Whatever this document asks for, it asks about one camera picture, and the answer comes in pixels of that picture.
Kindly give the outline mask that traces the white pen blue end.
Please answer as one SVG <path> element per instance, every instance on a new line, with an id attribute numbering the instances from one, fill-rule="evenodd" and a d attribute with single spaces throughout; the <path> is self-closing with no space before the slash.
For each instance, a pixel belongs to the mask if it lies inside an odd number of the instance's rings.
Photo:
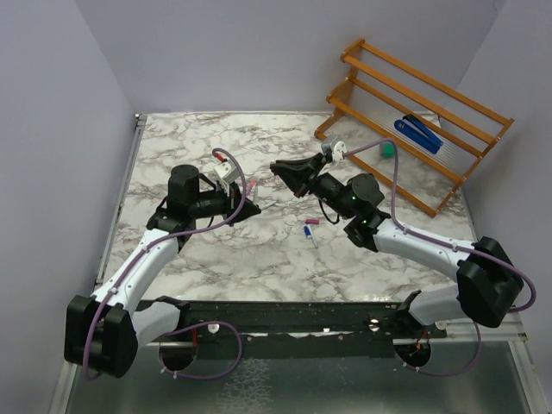
<path id="1" fill-rule="evenodd" d="M 311 226 L 310 226 L 309 224 L 306 224 L 306 225 L 309 226 L 310 232 L 311 232 L 311 238 L 309 238 L 309 239 L 311 240 L 311 242 L 312 242 L 314 248 L 318 248 L 317 240 L 316 240 L 316 238 L 315 238 L 315 236 L 314 236 L 314 234 L 313 234 L 313 231 L 312 231 L 312 229 L 311 229 Z"/>

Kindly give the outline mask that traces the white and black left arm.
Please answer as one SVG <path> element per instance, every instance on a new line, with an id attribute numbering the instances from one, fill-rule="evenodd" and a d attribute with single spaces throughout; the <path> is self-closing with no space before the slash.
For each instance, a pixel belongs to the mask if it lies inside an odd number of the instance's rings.
<path id="1" fill-rule="evenodd" d="M 132 254 L 89 297 L 77 295 L 67 306 L 65 361 L 80 365 L 84 373 L 121 378 L 152 340 L 188 335 L 191 320 L 176 300 L 157 299 L 144 310 L 138 305 L 160 271 L 192 235 L 201 233 L 199 219 L 221 216 L 224 225 L 233 225 L 260 214 L 246 195 L 247 181 L 236 162 L 224 160 L 215 175 L 210 190 L 202 191 L 207 178 L 196 167 L 171 170 L 167 194 Z"/>

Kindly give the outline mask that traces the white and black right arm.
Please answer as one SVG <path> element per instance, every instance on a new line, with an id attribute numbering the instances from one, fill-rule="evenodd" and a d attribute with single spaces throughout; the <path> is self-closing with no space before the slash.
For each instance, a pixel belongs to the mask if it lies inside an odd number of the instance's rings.
<path id="1" fill-rule="evenodd" d="M 316 154 L 305 160 L 274 161 L 270 170 L 296 197 L 312 194 L 348 220 L 344 231 L 356 247 L 415 261 L 453 282 L 407 297 L 396 316 L 403 336 L 415 337 L 427 326 L 445 320 L 470 318 L 487 328 L 502 323 L 524 282 L 497 241 L 489 237 L 477 242 L 446 239 L 397 225 L 390 214 L 379 210 L 384 195 L 371 173 L 360 173 L 343 184 L 322 171 L 325 165 L 325 156 Z"/>

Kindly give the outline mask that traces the white pen green end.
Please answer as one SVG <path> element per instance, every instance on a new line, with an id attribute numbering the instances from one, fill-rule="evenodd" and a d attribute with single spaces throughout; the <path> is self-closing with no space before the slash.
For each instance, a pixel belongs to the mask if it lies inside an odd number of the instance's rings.
<path id="1" fill-rule="evenodd" d="M 262 210 L 266 210 L 266 209 L 268 209 L 268 208 L 273 207 L 273 206 L 276 205 L 276 204 L 277 204 L 277 201 L 271 201 L 271 202 L 267 203 L 266 205 L 262 206 L 261 209 L 262 209 Z"/>

